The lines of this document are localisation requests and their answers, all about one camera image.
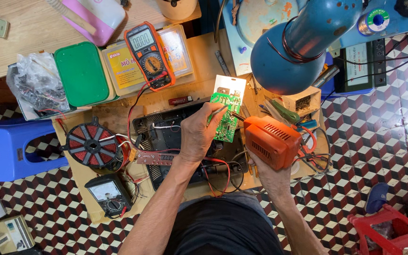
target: blue slipper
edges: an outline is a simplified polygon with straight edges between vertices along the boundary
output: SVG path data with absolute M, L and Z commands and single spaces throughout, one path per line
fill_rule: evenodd
M 368 193 L 368 200 L 365 203 L 365 211 L 369 214 L 378 212 L 384 203 L 387 202 L 388 184 L 377 183 Z

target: printed circuit board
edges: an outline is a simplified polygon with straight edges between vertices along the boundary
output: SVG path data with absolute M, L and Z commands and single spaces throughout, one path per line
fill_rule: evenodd
M 241 103 L 240 97 L 216 92 L 212 94 L 210 102 L 219 102 L 228 105 L 228 108 L 226 109 L 227 111 L 224 113 L 223 118 L 217 127 L 217 133 L 214 139 L 224 142 L 232 142 L 234 139 L 235 129 L 237 128 L 237 119 L 231 116 L 230 112 L 235 112 L 238 114 Z

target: hand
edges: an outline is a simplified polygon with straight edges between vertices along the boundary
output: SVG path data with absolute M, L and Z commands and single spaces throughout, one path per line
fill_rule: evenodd
M 206 102 L 199 111 L 180 123 L 182 144 L 179 156 L 184 161 L 194 164 L 201 162 L 205 157 L 217 132 L 217 126 L 226 111 L 223 110 L 212 116 L 208 125 L 207 119 L 213 111 L 223 106 L 221 103 Z
M 267 165 L 256 154 L 252 153 L 248 148 L 246 149 L 250 155 L 248 164 L 255 164 L 258 168 L 259 180 L 263 187 L 267 190 L 272 200 L 279 199 L 283 201 L 290 201 L 291 196 L 291 167 L 279 169 L 275 171 Z

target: digital multimeter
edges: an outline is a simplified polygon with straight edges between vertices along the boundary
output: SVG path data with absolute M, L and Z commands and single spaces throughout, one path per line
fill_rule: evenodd
M 122 211 L 128 212 L 132 208 L 132 200 L 117 173 L 96 177 L 88 181 L 84 187 L 95 198 L 106 217 L 119 215 Z
M 146 82 L 155 79 L 163 71 L 167 72 L 167 75 L 151 83 L 153 85 L 151 90 L 157 92 L 162 88 L 174 85 L 174 73 L 166 62 L 160 38 L 152 24 L 145 21 L 125 31 L 124 39 L 136 64 L 143 72 Z

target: yellow label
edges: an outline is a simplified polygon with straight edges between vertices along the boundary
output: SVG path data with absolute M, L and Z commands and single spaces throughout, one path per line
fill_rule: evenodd
M 168 66 L 173 72 L 184 70 L 187 63 L 184 59 L 184 49 L 180 44 L 180 38 L 176 31 L 171 31 L 160 35 L 162 39 L 163 51 L 165 53 Z
M 144 82 L 144 76 L 127 47 L 106 54 L 119 89 Z

